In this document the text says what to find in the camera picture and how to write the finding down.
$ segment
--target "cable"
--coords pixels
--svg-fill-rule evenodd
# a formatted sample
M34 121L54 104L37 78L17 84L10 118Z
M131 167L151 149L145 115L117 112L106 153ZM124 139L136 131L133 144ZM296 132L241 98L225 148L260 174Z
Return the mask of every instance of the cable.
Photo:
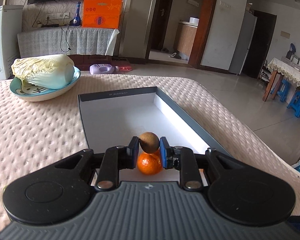
M33 22L33 24L32 24L32 27L33 27L34 23L36 22L36 20L37 20L37 18L38 18L38 16L39 16L39 14L40 14L40 12L41 12L41 9L42 9L42 6L43 6L43 5L44 5L44 3L42 3L42 5L41 5L41 8L40 8L40 11L39 11L39 13L38 13L37 17L35 18L35 20L34 20L34 22Z
M68 24L68 28L67 28L67 30L66 30L66 43L67 43L67 45L68 45L68 50L67 50L67 51L64 51L64 50L62 49L62 47L61 47L62 35L63 35L63 29L62 29L62 26L63 26L63 25L60 26L60 27L61 27L60 49L62 50L62 52L67 53L68 51L71 50L70 45L69 45L68 40L67 40L67 34L68 34L68 29L69 29L69 26L70 26L70 25Z
M62 25L65 25L65 18L66 18L67 16L65 15L64 17L63 17L63 23L62 23Z
M23 7L25 6L25 4L26 4L26 1L27 1L27 0L25 0L25 3L23 4Z

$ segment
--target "cardboard box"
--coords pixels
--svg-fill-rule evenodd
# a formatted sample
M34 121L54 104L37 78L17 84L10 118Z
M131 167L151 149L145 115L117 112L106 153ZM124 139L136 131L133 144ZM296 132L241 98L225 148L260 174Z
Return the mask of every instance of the cardboard box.
M119 28L120 15L114 14L85 14L83 15L83 27L96 27L96 28Z
M83 27L119 27L122 0L83 0Z
M150 131L165 136L170 146L191 148L204 154L208 147L228 152L180 106L158 87L135 88L78 96L79 109L89 148L95 153L127 146L133 136ZM138 168L121 170L125 181L179 181L179 171L163 170L153 176L143 175Z

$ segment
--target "white refrigerator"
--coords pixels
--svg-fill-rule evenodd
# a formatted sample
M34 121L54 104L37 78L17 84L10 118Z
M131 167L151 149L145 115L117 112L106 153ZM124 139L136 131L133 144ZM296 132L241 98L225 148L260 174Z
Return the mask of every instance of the white refrigerator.
M230 73L238 75L241 74L244 62L246 61L249 52L256 23L257 17L253 16L248 11L245 11L239 38L237 41L237 45L235 46L235 50L229 67Z
M17 34L21 33L22 5L0 6L0 80L12 75L11 65L20 57Z

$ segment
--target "blue plate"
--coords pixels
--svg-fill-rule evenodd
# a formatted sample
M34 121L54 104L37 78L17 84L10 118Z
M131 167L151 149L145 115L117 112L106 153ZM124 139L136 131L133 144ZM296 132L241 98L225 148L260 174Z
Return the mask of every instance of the blue plate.
M29 83L22 84L21 80L15 77L10 83L10 91L25 101L44 101L62 95L72 88L80 77L80 70L74 66L74 75L71 82L60 89L50 89L35 86Z

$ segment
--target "gray ribbed grip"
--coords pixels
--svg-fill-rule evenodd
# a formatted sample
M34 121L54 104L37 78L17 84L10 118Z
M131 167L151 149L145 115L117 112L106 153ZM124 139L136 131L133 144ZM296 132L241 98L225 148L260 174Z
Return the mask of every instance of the gray ribbed grip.
M235 224L215 213L201 194L176 182L122 182L116 190L97 193L67 222L40 227L12 222L0 239L299 240L300 233L284 222L264 228Z

